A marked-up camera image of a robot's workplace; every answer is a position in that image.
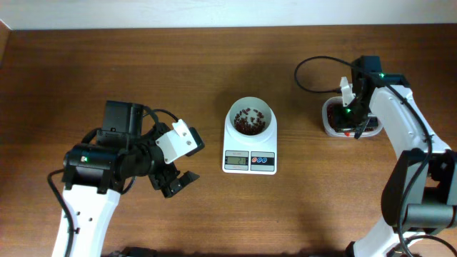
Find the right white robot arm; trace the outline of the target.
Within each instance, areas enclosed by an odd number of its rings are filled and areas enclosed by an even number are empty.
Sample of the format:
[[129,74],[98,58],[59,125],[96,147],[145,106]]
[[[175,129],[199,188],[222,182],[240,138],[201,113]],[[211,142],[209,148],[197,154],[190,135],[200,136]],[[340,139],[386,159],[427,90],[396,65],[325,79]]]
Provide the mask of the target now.
[[381,195],[382,217],[347,256],[412,256],[411,243],[435,239],[456,227],[456,152],[419,111],[402,74],[385,74],[377,56],[349,65],[352,84],[342,86],[342,116],[359,138],[373,114],[383,126],[397,162]]

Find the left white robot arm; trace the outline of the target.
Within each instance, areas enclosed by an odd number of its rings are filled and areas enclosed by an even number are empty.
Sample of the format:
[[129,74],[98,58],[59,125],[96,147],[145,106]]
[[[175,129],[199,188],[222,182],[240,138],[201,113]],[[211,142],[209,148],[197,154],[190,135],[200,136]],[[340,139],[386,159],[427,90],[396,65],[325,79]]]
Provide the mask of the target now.
[[62,209],[53,256],[100,256],[112,215],[138,177],[171,198],[199,175],[181,173],[174,161],[204,148],[197,130],[175,118],[159,121],[158,110],[142,104],[107,101],[104,120],[64,157],[63,191],[47,182]]

